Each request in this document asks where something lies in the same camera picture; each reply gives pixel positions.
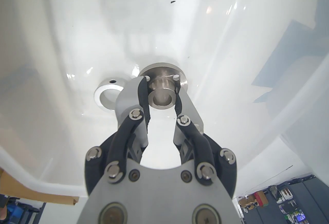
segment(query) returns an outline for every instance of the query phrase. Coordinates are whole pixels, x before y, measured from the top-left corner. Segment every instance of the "translucent plastic container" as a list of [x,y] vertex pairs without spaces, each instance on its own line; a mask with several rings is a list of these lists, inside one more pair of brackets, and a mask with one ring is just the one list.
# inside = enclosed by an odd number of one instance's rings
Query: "translucent plastic container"
[[[236,154],[236,195],[273,176],[313,172],[329,184],[328,8],[329,0],[0,0],[0,166],[33,190],[85,196],[86,151],[117,129],[95,89],[168,62],[184,71],[205,133]],[[143,165],[180,164],[175,119],[173,108],[151,110]],[[290,165],[298,168],[280,173]]]

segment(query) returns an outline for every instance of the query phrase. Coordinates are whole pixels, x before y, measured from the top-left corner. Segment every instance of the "cardboard box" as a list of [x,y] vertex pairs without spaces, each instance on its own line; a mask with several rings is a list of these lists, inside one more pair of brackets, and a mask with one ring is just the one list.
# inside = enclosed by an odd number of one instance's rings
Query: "cardboard box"
[[42,202],[75,205],[79,197],[60,196],[33,191],[15,180],[6,171],[0,171],[0,194]]
[[264,207],[268,205],[268,199],[266,198],[263,191],[257,191],[254,193],[255,198],[257,199],[257,202],[259,206]]
[[239,204],[242,208],[251,205],[255,202],[257,202],[257,200],[255,199],[254,195],[249,195],[247,199],[243,198],[239,200]]

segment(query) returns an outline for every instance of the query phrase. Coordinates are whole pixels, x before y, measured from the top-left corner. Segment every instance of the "black bracket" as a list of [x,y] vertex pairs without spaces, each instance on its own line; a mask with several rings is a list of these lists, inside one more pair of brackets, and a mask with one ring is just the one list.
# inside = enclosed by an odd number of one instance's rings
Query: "black bracket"
[[126,175],[127,158],[132,158],[137,162],[140,161],[141,157],[137,157],[136,155],[139,153],[142,154],[145,148],[140,148],[140,152],[139,150],[136,152],[130,151],[136,138],[134,131],[144,118],[142,111],[140,111],[140,115],[142,117],[139,120],[132,120],[129,116],[124,119],[118,131],[100,145],[102,149],[101,157],[91,159],[90,161],[85,160],[85,182],[88,195],[91,194],[103,176],[104,170],[109,163],[119,161],[118,166],[120,172],[123,173],[121,179],[116,182],[119,183]]
[[221,157],[220,151],[222,148],[206,134],[200,134],[192,121],[188,126],[181,126],[178,122],[176,122],[176,125],[185,135],[186,139],[184,142],[188,143],[193,148],[192,155],[186,155],[186,153],[182,154],[185,144],[177,146],[181,154],[182,164],[190,159],[194,159],[195,178],[202,185],[211,185],[212,182],[204,178],[200,179],[197,176],[197,166],[202,162],[211,164],[215,167],[217,177],[222,182],[229,196],[233,198],[237,174],[236,161],[233,164],[229,164],[224,157]]

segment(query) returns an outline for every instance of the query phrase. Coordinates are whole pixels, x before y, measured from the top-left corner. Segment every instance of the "metal bushing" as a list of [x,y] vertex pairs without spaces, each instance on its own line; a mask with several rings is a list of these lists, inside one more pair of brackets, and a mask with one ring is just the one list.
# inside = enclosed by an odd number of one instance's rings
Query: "metal bushing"
[[126,224],[128,214],[126,208],[118,202],[107,204],[99,214],[99,224]]
[[187,80],[183,71],[173,64],[155,63],[142,69],[139,76],[147,77],[148,103],[156,109],[168,109],[176,103],[176,89],[187,91]]
[[214,207],[209,204],[200,204],[193,211],[193,224],[221,224],[221,218]]

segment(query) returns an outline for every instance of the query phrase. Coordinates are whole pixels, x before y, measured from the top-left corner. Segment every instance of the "cylindrical metal part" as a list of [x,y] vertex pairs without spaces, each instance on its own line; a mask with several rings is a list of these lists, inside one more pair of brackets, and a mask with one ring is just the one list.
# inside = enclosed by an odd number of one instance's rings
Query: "cylindrical metal part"
[[150,82],[149,104],[158,109],[170,108],[176,102],[175,84],[169,78],[157,78]]
[[168,109],[176,103],[176,88],[187,90],[182,70],[169,63],[155,63],[141,70],[139,76],[147,76],[148,102],[156,109]]

